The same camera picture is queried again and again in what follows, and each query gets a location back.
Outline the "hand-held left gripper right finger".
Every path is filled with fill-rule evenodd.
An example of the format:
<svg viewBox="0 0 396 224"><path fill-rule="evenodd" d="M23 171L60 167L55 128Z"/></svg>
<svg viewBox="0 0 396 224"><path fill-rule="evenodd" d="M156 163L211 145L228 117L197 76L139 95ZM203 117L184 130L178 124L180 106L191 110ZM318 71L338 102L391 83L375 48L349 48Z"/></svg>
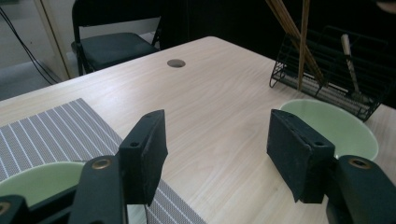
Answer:
<svg viewBox="0 0 396 224"><path fill-rule="evenodd" d="M267 154L288 185L294 201L322 203L324 172L335 145L299 117L271 110Z"/></svg>

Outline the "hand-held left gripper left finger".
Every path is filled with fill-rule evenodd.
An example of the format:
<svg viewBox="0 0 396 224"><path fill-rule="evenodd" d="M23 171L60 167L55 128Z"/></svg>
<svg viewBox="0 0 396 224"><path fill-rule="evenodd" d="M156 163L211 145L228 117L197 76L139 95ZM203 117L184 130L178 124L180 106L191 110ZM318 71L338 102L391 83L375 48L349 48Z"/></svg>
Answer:
<svg viewBox="0 0 396 224"><path fill-rule="evenodd" d="M152 204L167 155L164 111L147 113L125 137L118 151L127 204Z"/></svg>

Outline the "black wire basket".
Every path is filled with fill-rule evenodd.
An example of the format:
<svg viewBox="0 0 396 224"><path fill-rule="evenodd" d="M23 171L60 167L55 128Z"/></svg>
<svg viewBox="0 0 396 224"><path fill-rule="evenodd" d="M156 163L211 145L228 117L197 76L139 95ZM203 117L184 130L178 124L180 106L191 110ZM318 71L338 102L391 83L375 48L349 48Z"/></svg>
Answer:
<svg viewBox="0 0 396 224"><path fill-rule="evenodd" d="M347 68L341 35L348 34L351 57L365 102L356 101ZM286 35L276 58L270 85L280 82L298 89L300 40ZM306 39L307 58L301 92L337 105L362 121L372 116L396 90L396 49L386 40L327 26L310 30Z"/></svg>

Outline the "green ceramic bowl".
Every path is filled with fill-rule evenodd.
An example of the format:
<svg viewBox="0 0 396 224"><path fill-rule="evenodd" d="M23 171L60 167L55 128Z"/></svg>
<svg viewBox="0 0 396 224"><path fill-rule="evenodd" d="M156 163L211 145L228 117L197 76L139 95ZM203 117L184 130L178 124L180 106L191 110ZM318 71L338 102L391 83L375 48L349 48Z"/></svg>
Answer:
<svg viewBox="0 0 396 224"><path fill-rule="evenodd" d="M74 187L83 166L82 162L60 161L27 169L0 182L0 197L19 195L28 206L35 205Z"/></svg>
<svg viewBox="0 0 396 224"><path fill-rule="evenodd" d="M334 157L357 155L373 161L379 145L373 132L344 109L313 99L296 99L284 103L280 110L289 112L335 145Z"/></svg>

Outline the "striped grey placemat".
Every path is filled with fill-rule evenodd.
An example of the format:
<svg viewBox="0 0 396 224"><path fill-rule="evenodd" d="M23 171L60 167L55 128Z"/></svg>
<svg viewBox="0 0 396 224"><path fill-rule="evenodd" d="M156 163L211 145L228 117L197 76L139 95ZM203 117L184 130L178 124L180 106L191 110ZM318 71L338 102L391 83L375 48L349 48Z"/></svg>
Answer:
<svg viewBox="0 0 396 224"><path fill-rule="evenodd" d="M0 127L0 182L28 169L114 154L122 139L82 99ZM206 224L164 181L159 183L148 224Z"/></svg>

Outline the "metal spoon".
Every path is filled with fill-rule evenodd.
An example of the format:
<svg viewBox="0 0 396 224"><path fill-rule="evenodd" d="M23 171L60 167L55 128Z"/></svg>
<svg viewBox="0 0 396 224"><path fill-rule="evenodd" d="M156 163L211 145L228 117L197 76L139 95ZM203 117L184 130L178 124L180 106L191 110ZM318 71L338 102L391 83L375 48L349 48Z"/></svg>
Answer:
<svg viewBox="0 0 396 224"><path fill-rule="evenodd" d="M351 76L352 84L354 91L351 93L351 96L356 100L361 103L365 102L365 97L361 93L356 72L355 72L355 67L354 63L352 62L352 57L351 57L351 47L350 47L350 42L349 42L349 36L348 34L342 34L341 35L341 44L343 48L344 55L346 56L346 65L349 71L349 74Z"/></svg>

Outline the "black folding chair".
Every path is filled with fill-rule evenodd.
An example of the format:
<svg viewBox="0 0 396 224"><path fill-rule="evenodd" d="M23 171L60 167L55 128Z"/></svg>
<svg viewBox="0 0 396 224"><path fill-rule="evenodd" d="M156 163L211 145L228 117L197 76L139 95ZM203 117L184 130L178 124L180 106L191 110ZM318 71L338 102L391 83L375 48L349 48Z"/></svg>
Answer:
<svg viewBox="0 0 396 224"><path fill-rule="evenodd" d="M72 6L78 73L82 76L158 50L139 35L121 32L82 38L82 27L153 19L162 15L163 0L75 0Z"/></svg>

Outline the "dark curtain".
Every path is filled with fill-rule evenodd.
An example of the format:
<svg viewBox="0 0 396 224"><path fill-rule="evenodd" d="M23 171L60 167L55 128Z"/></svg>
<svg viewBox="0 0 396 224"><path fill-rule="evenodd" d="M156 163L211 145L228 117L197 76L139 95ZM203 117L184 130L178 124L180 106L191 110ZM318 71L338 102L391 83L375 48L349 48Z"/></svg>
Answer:
<svg viewBox="0 0 396 224"><path fill-rule="evenodd" d="M265 0L165 0L162 49L215 36L275 59L285 32ZM375 0L310 0L308 27L333 26L386 40L396 49L396 14Z"/></svg>

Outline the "beige wall post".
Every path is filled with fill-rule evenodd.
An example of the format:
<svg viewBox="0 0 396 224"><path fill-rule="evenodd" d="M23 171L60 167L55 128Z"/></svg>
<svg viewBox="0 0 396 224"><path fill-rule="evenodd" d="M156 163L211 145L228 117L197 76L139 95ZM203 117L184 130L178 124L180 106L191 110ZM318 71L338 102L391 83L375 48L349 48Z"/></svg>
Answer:
<svg viewBox="0 0 396 224"><path fill-rule="evenodd" d="M54 53L56 72L62 81L68 80L73 73L63 46L61 32L50 8L50 0L34 0L34 3Z"/></svg>

